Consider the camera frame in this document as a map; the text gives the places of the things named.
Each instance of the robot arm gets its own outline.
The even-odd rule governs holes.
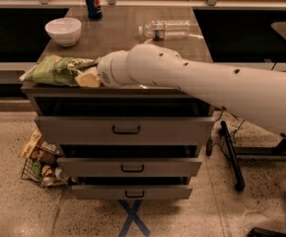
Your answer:
[[[171,87],[286,138],[286,72],[182,59],[173,50],[139,44],[102,58],[109,87]]]

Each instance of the blue tape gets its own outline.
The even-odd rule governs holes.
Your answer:
[[[118,235],[119,237],[126,236],[132,222],[134,222],[138,226],[138,228],[141,230],[141,232],[144,234],[145,237],[150,236],[151,231],[147,228],[147,226],[143,223],[140,217],[136,214],[141,205],[141,202],[142,200],[136,200],[131,208],[126,200],[119,200],[119,203],[122,205],[122,207],[128,214],[124,222],[124,225],[119,232]]]

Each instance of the drawer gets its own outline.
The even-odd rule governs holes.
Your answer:
[[[49,143],[97,145],[205,144],[214,118],[36,117]]]
[[[60,158],[57,162],[72,177],[190,177],[201,166],[196,158]]]
[[[210,108],[174,89],[40,89],[44,96],[34,94],[31,102],[49,117],[206,117]]]
[[[192,189],[179,178],[91,179],[74,186],[78,199],[188,199]]]
[[[201,162],[192,146],[61,145],[58,159],[73,177],[190,177]]]

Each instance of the plastic bottle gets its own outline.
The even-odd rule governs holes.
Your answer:
[[[141,36],[153,40],[184,39],[189,32],[189,20],[155,20],[139,27]]]

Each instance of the soda can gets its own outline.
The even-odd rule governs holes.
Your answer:
[[[101,0],[86,0],[88,17],[91,20],[99,20],[103,17]]]

